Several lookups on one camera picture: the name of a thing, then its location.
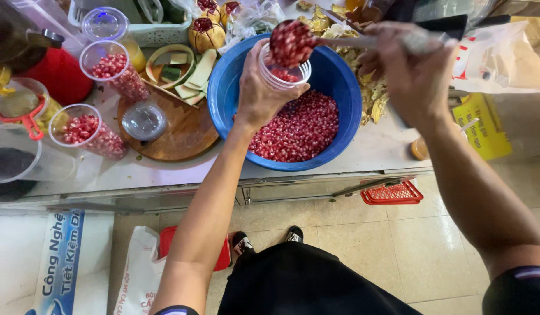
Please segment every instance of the plastic cup lid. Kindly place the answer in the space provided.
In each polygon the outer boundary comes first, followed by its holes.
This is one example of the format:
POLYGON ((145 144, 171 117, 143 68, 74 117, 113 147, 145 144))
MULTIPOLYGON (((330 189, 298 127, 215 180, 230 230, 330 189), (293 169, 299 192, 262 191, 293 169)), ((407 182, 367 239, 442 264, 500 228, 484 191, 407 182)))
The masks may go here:
POLYGON ((100 7, 90 11, 81 21, 81 31, 92 41, 117 40, 124 36, 130 22, 115 8, 100 7))

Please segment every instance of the black shoe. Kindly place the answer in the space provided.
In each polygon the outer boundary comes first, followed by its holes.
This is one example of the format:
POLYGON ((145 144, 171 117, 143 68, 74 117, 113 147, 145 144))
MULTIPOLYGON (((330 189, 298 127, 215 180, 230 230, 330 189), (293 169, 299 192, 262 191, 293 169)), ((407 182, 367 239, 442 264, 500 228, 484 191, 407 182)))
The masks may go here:
POLYGON ((245 232, 239 231, 235 233, 233 239, 231 240, 231 244, 233 244, 233 249, 239 256, 246 251, 254 251, 254 247, 250 243, 250 240, 246 236, 245 232))
POLYGON ((298 242, 303 244, 303 230, 299 226, 292 226, 287 232, 286 242, 298 242))

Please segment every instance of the blue plastic basin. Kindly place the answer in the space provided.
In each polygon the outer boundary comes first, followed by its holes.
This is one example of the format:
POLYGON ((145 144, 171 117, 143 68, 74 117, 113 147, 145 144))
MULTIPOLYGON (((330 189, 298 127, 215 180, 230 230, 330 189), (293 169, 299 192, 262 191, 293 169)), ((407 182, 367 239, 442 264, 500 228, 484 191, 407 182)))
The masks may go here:
MULTIPOLYGON (((208 106, 212 122, 225 140, 233 126, 232 116, 237 112, 238 81, 242 74, 246 54, 260 39, 270 33, 260 34, 235 45, 218 61, 210 75, 208 106)), ((356 135, 361 120, 361 92, 356 76, 346 62, 328 47, 317 47, 311 55, 312 75, 308 80, 311 89, 331 96, 338 105, 339 127, 332 144, 316 157, 303 162, 276 162, 247 152, 246 159, 261 167, 297 172, 319 167, 336 158, 356 135)))

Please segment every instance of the white plastic basket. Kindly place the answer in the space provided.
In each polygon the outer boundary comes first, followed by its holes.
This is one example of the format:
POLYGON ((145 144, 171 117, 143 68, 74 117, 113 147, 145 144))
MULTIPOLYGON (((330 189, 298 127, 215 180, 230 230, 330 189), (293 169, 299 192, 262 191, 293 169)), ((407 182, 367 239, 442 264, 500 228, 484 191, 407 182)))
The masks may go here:
MULTIPOLYGON (((88 11, 78 8, 71 0, 68 20, 81 28, 81 20, 88 11)), ((130 32, 140 47, 162 47, 169 44, 188 44, 188 27, 192 16, 187 14, 187 20, 182 24, 131 24, 130 32)))

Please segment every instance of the person's left hand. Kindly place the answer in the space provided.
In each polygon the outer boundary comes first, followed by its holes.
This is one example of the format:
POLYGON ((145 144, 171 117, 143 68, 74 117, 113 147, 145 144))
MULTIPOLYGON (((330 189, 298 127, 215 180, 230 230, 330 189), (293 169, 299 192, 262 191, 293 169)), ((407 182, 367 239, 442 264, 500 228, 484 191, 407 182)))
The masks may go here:
POLYGON ((258 57, 269 39, 259 40, 246 55, 239 81, 238 109, 235 125, 257 132, 276 115, 287 102, 301 96, 311 86, 301 84, 285 91, 272 89, 260 74, 258 57))

